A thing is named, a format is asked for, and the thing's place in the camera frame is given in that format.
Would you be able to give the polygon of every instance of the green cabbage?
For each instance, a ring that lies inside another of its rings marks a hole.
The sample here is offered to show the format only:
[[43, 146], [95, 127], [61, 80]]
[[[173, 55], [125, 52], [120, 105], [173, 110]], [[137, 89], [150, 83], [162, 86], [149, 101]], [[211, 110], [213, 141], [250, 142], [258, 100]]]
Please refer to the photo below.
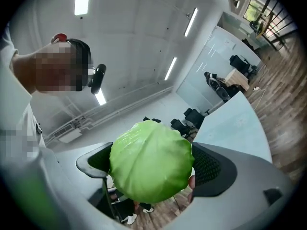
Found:
[[157, 203], [188, 186], [191, 144], [161, 123], [136, 123], [113, 144], [110, 175], [115, 187], [137, 202]]

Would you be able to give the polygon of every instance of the air vent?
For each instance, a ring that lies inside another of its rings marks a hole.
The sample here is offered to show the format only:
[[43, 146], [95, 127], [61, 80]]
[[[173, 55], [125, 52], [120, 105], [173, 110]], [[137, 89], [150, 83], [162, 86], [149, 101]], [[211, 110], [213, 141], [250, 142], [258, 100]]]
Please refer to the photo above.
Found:
[[63, 134], [69, 132], [70, 130], [74, 129], [71, 124], [66, 125], [64, 128], [60, 129], [56, 133], [54, 133], [54, 137], [57, 138], [62, 136]]

